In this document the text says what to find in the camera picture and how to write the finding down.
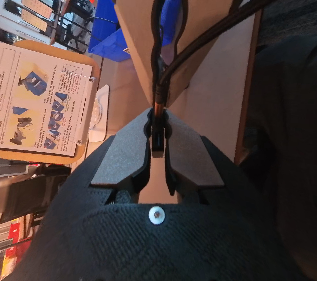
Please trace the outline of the printed instruction sheet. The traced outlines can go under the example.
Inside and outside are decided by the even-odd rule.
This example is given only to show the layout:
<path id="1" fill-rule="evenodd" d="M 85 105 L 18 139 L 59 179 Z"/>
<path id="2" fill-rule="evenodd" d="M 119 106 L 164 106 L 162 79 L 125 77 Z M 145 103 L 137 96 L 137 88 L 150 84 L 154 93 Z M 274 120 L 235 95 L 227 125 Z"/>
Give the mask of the printed instruction sheet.
<path id="1" fill-rule="evenodd" d="M 36 50 L 1 42 L 0 147 L 73 159 L 87 138 L 95 64 L 86 57 L 32 41 Z"/>

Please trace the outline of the black framed picture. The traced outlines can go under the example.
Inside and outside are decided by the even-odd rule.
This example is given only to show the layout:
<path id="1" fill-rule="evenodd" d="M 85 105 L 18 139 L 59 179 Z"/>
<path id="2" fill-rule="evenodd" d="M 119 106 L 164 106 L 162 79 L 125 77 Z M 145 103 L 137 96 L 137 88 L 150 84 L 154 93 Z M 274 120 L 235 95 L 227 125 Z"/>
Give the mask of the black framed picture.
<path id="1" fill-rule="evenodd" d="M 4 10 L 10 12 L 11 14 L 14 14 L 18 17 L 22 17 L 23 6 L 21 6 L 20 4 L 12 0 L 4 0 L 3 8 Z"/>

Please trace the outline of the beige wall calendar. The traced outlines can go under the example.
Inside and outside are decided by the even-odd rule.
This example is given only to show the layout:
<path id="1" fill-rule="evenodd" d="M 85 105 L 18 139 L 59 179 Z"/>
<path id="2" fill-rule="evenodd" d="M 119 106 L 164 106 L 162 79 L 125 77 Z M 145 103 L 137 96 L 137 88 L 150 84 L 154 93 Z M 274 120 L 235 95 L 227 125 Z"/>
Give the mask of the beige wall calendar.
<path id="1" fill-rule="evenodd" d="M 21 11 L 21 18 L 23 21 L 36 27 L 42 32 L 46 32 L 48 23 L 24 8 L 22 8 L 22 11 Z"/>
<path id="2" fill-rule="evenodd" d="M 21 3 L 26 8 L 32 10 L 36 14 L 39 14 L 43 18 L 50 19 L 53 9 L 48 4 L 41 0 L 21 0 Z"/>

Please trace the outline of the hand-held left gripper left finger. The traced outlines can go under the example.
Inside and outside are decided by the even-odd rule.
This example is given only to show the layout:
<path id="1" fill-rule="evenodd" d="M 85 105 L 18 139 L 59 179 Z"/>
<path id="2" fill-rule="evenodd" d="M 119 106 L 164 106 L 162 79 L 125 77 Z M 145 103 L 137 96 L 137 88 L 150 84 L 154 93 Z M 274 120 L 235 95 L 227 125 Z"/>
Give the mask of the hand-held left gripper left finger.
<path id="1" fill-rule="evenodd" d="M 152 108 L 146 109 L 114 136 L 93 179 L 93 187 L 139 194 L 150 178 Z"/>

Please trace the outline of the blue plastic bin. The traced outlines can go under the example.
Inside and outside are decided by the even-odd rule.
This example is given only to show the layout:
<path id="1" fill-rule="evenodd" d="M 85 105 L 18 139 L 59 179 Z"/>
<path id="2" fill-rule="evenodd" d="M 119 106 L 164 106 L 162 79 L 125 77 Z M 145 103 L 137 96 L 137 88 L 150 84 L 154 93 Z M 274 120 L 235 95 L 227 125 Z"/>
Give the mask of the blue plastic bin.
<path id="1" fill-rule="evenodd" d="M 165 0 L 160 18 L 162 46 L 172 43 L 181 0 Z M 88 52 L 115 62 L 130 59 L 112 0 L 98 0 Z"/>

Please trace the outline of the white stand base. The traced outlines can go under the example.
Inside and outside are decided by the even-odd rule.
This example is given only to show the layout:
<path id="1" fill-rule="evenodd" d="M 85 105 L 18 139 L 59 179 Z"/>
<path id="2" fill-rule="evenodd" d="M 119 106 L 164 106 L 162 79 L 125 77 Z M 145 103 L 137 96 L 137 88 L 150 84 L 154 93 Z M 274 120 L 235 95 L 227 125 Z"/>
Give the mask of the white stand base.
<path id="1" fill-rule="evenodd" d="M 93 112 L 89 125 L 88 141 L 101 142 L 106 138 L 110 87 L 103 86 L 96 93 Z"/>

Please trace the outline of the shelf with colourful packages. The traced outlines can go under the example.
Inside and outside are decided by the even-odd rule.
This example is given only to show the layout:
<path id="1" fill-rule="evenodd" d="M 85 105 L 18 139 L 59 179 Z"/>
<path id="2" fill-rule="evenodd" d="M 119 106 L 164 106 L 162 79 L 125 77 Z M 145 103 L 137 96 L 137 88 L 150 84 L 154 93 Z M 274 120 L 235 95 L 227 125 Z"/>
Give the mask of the shelf with colourful packages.
<path id="1" fill-rule="evenodd" d="M 34 230 L 31 228 L 33 214 L 0 225 L 1 280 L 10 275 L 31 244 Z"/>

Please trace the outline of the person's dark trousers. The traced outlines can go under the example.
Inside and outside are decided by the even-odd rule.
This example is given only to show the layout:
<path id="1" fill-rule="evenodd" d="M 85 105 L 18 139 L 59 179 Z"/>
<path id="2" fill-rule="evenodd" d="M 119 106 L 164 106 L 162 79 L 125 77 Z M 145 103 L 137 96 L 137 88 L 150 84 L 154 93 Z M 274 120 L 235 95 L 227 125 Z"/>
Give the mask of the person's dark trousers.
<path id="1" fill-rule="evenodd" d="M 286 38 L 256 55 L 246 118 L 256 147 L 240 163 L 310 280 L 316 280 L 316 55 L 316 34 Z"/>

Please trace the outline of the wooden sign board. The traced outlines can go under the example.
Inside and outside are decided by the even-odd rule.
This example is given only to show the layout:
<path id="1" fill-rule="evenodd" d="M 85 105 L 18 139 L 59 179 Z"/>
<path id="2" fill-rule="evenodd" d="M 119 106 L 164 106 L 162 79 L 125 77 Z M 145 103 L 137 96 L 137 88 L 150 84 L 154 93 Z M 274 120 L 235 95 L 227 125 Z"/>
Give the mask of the wooden sign board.
<path id="1" fill-rule="evenodd" d="M 0 150 L 0 157 L 7 160 L 21 160 L 21 161 L 31 161 L 39 163 L 52 163 L 52 164 L 71 164 L 78 161 L 86 152 L 86 146 L 88 144 L 88 128 L 90 124 L 90 119 L 93 112 L 93 104 L 95 96 L 97 93 L 98 84 L 101 76 L 100 66 L 91 57 L 64 50 L 58 47 L 50 46 L 48 44 L 40 43 L 32 40 L 22 40 L 9 45 L 10 48 L 19 47 L 30 51 L 35 51 L 38 53 L 45 54 L 47 56 L 59 57 L 69 62 L 77 62 L 83 65 L 92 66 L 91 75 L 94 82 L 89 82 L 90 94 L 86 97 L 86 102 L 84 106 L 84 116 L 81 123 L 82 128 L 82 141 L 80 145 L 76 145 L 74 157 L 69 156 L 56 156 L 49 153 L 36 153 L 36 152 L 22 152 L 18 150 L 17 152 L 13 150 Z"/>

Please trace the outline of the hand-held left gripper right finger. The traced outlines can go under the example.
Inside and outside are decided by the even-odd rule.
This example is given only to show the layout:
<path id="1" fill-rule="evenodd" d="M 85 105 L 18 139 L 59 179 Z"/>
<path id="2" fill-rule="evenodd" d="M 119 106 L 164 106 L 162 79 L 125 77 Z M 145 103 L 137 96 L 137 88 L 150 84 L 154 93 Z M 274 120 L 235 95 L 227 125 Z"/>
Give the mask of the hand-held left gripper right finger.
<path id="1" fill-rule="evenodd" d="M 165 179 L 171 196 L 222 188 L 222 180 L 202 137 L 165 110 Z"/>

